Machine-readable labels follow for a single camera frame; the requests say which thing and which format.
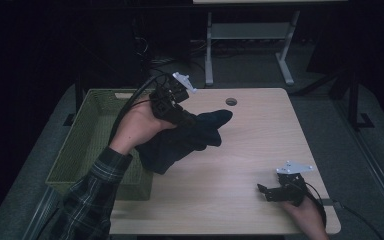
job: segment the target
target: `green basket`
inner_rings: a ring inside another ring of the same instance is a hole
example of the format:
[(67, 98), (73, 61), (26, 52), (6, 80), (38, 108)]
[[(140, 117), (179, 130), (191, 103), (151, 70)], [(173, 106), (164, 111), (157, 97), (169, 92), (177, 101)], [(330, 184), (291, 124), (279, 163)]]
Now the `green basket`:
[[(134, 90), (91, 89), (88, 91), (65, 139), (46, 184), (60, 194), (83, 177), (108, 145), (113, 123)], [(117, 200), (141, 201), (151, 196), (153, 172), (142, 167), (139, 153), (132, 150), (133, 161), (117, 191)]]

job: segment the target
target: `white tag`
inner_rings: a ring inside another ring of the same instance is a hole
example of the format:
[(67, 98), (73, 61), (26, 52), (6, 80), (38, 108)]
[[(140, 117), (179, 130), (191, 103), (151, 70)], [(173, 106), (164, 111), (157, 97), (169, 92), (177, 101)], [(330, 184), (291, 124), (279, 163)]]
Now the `white tag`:
[(115, 97), (118, 99), (130, 98), (132, 95), (133, 93), (115, 93)]
[(286, 161), (285, 165), (282, 168), (276, 169), (276, 171), (278, 173), (283, 174), (295, 174), (313, 171), (313, 166), (303, 165), (301, 163), (296, 163), (292, 161)]
[(192, 84), (189, 82), (189, 75), (182, 75), (178, 72), (173, 73), (173, 77), (177, 79), (183, 86), (185, 86), (189, 91), (192, 93), (196, 93), (197, 89), (192, 86)]

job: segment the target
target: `hand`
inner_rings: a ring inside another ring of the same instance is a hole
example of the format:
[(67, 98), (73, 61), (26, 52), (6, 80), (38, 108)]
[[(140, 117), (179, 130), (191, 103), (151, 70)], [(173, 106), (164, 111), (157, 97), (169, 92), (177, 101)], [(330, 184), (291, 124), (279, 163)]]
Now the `hand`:
[(299, 207), (290, 202), (281, 202), (280, 206), (292, 217), (295, 224), (312, 240), (329, 239), (323, 226), (323, 220), (316, 205), (307, 197)]
[(149, 95), (140, 98), (127, 114), (123, 117), (117, 132), (109, 147), (123, 155), (139, 144), (146, 143), (158, 132), (164, 129), (175, 128), (176, 125), (154, 117), (151, 109)]

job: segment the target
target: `floor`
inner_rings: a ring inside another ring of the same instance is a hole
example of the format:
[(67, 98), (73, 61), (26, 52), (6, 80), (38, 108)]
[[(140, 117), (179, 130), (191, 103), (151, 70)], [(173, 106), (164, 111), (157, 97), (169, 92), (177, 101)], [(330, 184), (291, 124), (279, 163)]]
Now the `floor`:
[[(295, 92), (323, 77), (306, 72), (314, 46), (294, 44), (287, 62), (295, 84), (286, 86), (274, 56), (281, 45), (282, 42), (246, 43), (245, 48), (237, 51), (233, 44), (230, 50), (214, 58), (212, 88), (277, 87)], [(235, 54), (226, 57), (232, 49)], [(174, 61), (158, 69), (188, 74), (195, 87), (203, 88), (204, 72), (200, 67), (204, 65), (203, 60), (201, 55), (193, 59), (193, 64)], [(346, 120), (348, 97), (333, 101), (328, 96), (332, 83), (305, 96), (290, 98), (331, 198), (346, 207), (338, 204), (342, 229), (331, 239), (379, 239), (365, 222), (347, 209), (361, 215), (384, 239), (384, 191), (370, 167), (370, 159), (375, 159), (384, 173), (384, 113), (374, 95), (360, 86), (359, 112), (366, 113), (375, 127), (356, 132)], [(50, 216), (59, 205), (60, 197), (47, 188), (44, 181), (70, 129), (64, 122), (74, 112), (75, 94), (71, 86), (54, 109), (1, 205), (0, 239), (36, 239), (38, 234), (39, 239), (46, 239), (55, 219)], [(136, 236), (112, 238), (136, 239)], [(286, 236), (286, 239), (305, 237)]]

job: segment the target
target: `plaid shirt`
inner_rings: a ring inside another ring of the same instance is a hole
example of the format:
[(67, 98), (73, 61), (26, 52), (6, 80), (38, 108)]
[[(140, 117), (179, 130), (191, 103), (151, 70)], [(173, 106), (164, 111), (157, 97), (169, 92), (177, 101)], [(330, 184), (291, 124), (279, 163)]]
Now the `plaid shirt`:
[(107, 147), (66, 193), (49, 239), (107, 239), (118, 185), (132, 161)]

